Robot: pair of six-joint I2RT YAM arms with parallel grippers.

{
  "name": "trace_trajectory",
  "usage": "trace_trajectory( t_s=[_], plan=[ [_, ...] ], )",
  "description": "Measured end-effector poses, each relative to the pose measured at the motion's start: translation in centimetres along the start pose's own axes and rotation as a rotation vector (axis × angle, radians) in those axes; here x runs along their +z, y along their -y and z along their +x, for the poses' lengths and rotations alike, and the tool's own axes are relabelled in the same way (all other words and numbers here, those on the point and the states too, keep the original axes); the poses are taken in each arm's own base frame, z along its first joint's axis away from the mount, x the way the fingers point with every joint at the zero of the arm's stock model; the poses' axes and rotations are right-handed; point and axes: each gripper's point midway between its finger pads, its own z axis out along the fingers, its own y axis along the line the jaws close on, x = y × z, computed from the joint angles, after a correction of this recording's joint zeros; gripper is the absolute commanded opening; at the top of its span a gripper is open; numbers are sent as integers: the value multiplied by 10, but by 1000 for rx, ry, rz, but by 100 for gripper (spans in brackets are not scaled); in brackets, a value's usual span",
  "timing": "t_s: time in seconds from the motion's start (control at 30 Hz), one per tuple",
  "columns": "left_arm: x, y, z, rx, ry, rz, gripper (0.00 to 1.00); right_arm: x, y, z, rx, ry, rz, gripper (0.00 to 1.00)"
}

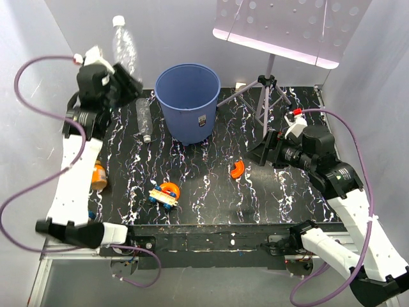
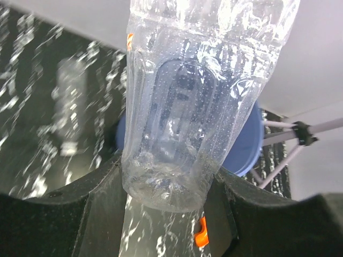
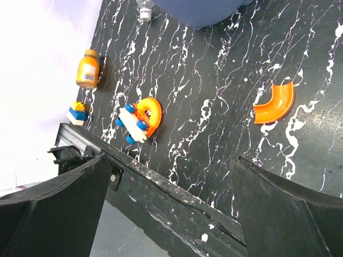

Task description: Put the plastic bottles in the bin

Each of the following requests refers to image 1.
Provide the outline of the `clear bottle white cap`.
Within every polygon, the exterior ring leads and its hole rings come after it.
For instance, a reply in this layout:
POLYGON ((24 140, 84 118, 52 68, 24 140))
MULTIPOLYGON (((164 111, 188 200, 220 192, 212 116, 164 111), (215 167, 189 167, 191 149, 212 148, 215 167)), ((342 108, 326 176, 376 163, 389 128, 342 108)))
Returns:
POLYGON ((151 142, 153 123, 151 119, 150 103, 146 98, 139 98, 136 101, 137 124, 139 133, 145 143, 151 142))

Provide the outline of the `clear plastic bottle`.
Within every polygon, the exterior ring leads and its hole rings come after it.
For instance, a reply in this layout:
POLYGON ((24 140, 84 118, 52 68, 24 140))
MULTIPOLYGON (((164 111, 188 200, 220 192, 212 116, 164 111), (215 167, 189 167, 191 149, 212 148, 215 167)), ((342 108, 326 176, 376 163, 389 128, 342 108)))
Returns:
POLYGON ((125 18, 116 15, 112 18, 114 36, 112 40, 112 50, 115 63, 120 63, 130 75, 137 76, 137 49, 133 36, 125 27, 125 18))

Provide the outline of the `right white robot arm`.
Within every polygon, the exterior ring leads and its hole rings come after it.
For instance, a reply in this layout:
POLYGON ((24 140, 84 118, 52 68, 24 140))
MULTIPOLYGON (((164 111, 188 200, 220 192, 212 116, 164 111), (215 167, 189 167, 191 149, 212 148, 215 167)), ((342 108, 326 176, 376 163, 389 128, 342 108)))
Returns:
POLYGON ((396 251, 379 222, 369 214, 364 185, 349 164, 337 158, 335 138, 324 126, 310 125, 298 138, 270 130, 262 142, 247 152, 259 166, 287 166, 305 171, 310 183, 341 218, 356 248, 350 251, 329 237, 313 221, 289 229, 288 246, 296 254, 307 251, 319 256, 349 285, 363 306, 379 306, 408 290, 408 263, 396 251))

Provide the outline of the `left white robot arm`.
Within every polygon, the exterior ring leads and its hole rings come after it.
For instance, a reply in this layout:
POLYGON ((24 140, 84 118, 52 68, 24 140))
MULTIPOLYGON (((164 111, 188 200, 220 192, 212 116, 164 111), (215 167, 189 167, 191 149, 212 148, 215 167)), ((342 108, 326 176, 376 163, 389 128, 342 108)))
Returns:
POLYGON ((67 103, 66 117, 78 123, 85 136, 73 125, 63 125, 63 164, 72 162, 76 150, 84 151, 70 170, 58 179, 56 194, 44 220, 35 230, 64 244, 95 249, 114 244, 123 256, 135 251, 136 241, 122 224, 91 222, 88 197, 97 157, 111 123, 111 111, 135 102, 143 85, 120 63, 107 68, 101 63, 80 67, 79 87, 67 103))

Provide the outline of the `orange juice bottle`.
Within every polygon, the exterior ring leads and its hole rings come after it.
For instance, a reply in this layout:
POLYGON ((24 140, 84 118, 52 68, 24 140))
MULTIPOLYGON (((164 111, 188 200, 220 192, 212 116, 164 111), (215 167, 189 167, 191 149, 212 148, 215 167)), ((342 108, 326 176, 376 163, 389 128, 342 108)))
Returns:
POLYGON ((103 190, 107 186, 107 177, 104 167, 99 160, 96 160, 91 178, 91 188, 93 190, 103 190))

